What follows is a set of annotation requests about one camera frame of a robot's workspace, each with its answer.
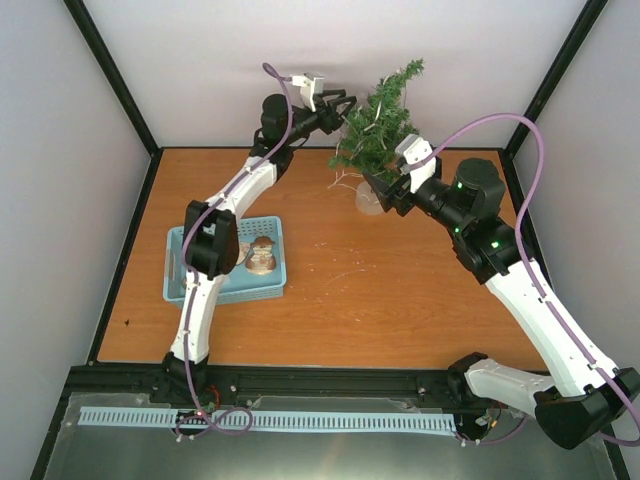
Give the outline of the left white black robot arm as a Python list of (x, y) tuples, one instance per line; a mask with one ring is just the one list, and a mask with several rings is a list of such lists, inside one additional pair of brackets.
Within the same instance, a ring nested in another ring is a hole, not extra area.
[(181, 250), (185, 299), (178, 331), (162, 362), (174, 392), (186, 402), (201, 400), (208, 390), (210, 329), (219, 292), (239, 257), (240, 219), (283, 177), (297, 143), (317, 130), (327, 135), (340, 130), (357, 99), (331, 89), (315, 94), (313, 101), (313, 108), (297, 107), (286, 94), (266, 97), (260, 127), (240, 170), (218, 193), (186, 208)]

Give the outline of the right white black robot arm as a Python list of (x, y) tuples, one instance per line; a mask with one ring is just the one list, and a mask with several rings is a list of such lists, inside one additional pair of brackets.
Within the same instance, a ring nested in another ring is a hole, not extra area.
[(457, 260), (507, 308), (548, 369), (537, 375), (469, 354), (448, 369), (456, 404), (485, 398), (513, 407), (567, 450), (625, 412), (639, 394), (638, 372), (618, 368), (586, 338), (541, 278), (538, 263), (518, 250), (517, 231), (499, 216), (505, 185), (491, 161), (462, 160), (446, 184), (435, 158), (422, 168), (417, 190), (409, 174), (391, 185), (364, 177), (384, 210), (405, 215), (418, 207), (446, 229)]

